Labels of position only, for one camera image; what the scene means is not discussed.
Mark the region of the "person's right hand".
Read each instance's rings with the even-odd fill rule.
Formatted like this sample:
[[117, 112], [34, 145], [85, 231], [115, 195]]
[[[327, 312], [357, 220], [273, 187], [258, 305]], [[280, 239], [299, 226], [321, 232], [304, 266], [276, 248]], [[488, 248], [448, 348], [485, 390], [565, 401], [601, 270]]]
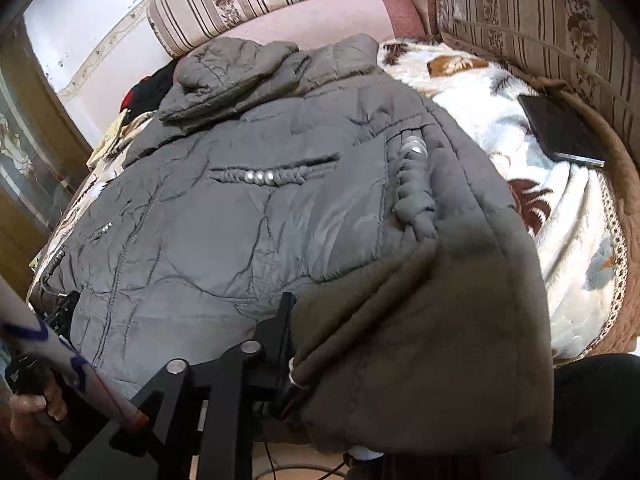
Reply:
[[67, 415], [63, 393], [52, 374], [49, 375], [43, 394], [16, 394], [10, 397], [10, 428], [14, 437], [32, 448], [46, 448], [53, 440], [49, 431], [36, 419], [47, 414], [56, 422]]

